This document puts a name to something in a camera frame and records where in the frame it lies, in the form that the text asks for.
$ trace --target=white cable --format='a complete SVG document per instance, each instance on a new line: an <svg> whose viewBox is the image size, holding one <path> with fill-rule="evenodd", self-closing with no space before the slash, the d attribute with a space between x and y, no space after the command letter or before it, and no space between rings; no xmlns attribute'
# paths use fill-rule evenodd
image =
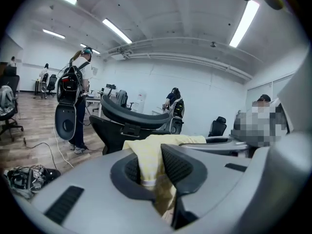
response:
<svg viewBox="0 0 312 234"><path fill-rule="evenodd" d="M62 157L63 157L63 159L65 160L65 162L67 162L68 164L70 164L70 166L71 166L72 168L74 168L73 165L72 165L71 163L69 163L69 162L64 158L63 154L62 154L62 153L60 152L60 150L59 150L59 141L58 141L57 135L56 135L56 133L55 133L55 124L53 124L53 132L54 132L55 139L57 140L57 143L58 143L58 151L59 151L59 153L62 155Z"/></svg>

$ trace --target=dark pants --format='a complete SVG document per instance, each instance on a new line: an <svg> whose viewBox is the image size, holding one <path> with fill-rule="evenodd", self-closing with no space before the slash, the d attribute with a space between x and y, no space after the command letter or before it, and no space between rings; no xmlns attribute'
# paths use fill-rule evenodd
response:
<svg viewBox="0 0 312 234"><path fill-rule="evenodd" d="M84 114L86 111L86 100L79 99L76 103L76 131L74 137L69 140L69 143L77 146L82 147L84 145L83 143L83 122Z"/></svg>

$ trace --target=table leg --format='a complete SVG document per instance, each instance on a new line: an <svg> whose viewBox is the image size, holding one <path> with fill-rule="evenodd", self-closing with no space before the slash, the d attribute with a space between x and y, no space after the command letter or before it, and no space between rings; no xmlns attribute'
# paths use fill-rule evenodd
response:
<svg viewBox="0 0 312 234"><path fill-rule="evenodd" d="M101 118L101 112L102 112L102 104L99 103L98 104L98 117L100 117L100 118Z"/></svg>

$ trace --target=black cap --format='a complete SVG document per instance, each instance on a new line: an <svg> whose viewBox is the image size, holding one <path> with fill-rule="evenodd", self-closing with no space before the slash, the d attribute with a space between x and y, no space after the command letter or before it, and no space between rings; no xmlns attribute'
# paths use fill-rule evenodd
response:
<svg viewBox="0 0 312 234"><path fill-rule="evenodd" d="M257 101L269 101L270 102L271 98L268 95L262 95Z"/></svg>

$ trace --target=black curved headrest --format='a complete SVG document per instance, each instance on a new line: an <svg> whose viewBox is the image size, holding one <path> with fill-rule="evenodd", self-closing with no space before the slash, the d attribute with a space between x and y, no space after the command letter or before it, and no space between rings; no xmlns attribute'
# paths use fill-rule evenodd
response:
<svg viewBox="0 0 312 234"><path fill-rule="evenodd" d="M156 129L168 121L169 114L144 115L120 107L107 95L101 98L102 111L108 118L121 124L129 123L145 129Z"/></svg>
<svg viewBox="0 0 312 234"><path fill-rule="evenodd" d="M220 123L226 123L226 119L225 118L223 118L223 117L221 117L221 116L219 116L217 119L216 119L216 121L217 122L220 122Z"/></svg>

